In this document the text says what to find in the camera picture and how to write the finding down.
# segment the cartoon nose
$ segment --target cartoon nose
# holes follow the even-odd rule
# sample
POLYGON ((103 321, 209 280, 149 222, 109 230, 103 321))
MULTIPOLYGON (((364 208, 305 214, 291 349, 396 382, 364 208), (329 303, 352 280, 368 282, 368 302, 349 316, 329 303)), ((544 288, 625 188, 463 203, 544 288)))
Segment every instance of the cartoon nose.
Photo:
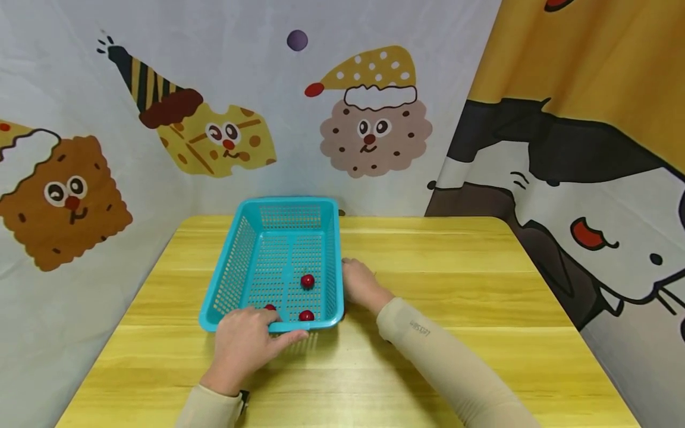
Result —
POLYGON ((69 196, 66 198, 66 201, 64 201, 64 206, 68 210, 76 211, 78 210, 79 205, 81 205, 81 201, 75 196, 69 196))

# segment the purple dot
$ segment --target purple dot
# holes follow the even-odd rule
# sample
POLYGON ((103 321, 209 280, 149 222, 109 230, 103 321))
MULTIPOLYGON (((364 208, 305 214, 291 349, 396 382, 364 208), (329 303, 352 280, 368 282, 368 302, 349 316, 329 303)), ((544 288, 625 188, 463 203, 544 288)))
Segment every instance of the purple dot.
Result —
POLYGON ((302 49, 307 47, 307 43, 309 42, 309 38, 307 37, 306 34, 300 29, 292 30, 290 34, 288 35, 288 46, 296 52, 301 51, 302 49))

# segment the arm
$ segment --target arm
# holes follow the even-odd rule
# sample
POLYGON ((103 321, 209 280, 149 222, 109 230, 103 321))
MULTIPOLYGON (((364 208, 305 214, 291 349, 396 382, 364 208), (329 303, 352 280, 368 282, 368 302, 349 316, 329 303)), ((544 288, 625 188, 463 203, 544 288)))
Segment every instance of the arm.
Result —
POLYGON ((276 311, 234 310, 223 317, 214 337, 214 360, 190 391, 176 428, 232 428, 242 411, 240 385, 289 345, 306 339, 303 330, 269 336, 276 311))
POLYGON ((414 364, 466 428, 540 426, 476 354, 402 299, 387 303, 376 322, 383 339, 414 364))
POLYGON ((176 428, 232 428, 240 415, 240 396, 225 396, 202 385, 190 390, 176 428))

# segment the beige sleeve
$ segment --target beige sleeve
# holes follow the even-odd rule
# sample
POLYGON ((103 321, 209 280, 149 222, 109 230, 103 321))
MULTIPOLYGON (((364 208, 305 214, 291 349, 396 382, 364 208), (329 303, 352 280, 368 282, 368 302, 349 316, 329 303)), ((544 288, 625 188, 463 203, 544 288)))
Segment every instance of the beige sleeve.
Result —
POLYGON ((395 297, 376 322, 383 339, 414 364, 466 428, 540 426, 476 354, 404 300, 395 297))
POLYGON ((240 396, 223 396, 195 386, 176 421, 176 428, 232 428, 240 416, 240 396))

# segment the wooden table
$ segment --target wooden table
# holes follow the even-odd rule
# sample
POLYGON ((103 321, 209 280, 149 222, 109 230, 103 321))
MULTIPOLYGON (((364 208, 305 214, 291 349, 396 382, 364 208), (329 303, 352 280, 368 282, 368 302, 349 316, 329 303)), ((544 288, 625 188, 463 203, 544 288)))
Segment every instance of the wooden table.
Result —
MULTIPOLYGON (((212 358, 197 315, 231 219, 176 231, 58 428, 173 426, 212 358)), ((342 217, 340 229, 344 256, 467 343, 544 427, 638 426, 505 223, 342 217)), ((358 307, 245 389, 239 426, 460 426, 358 307)))

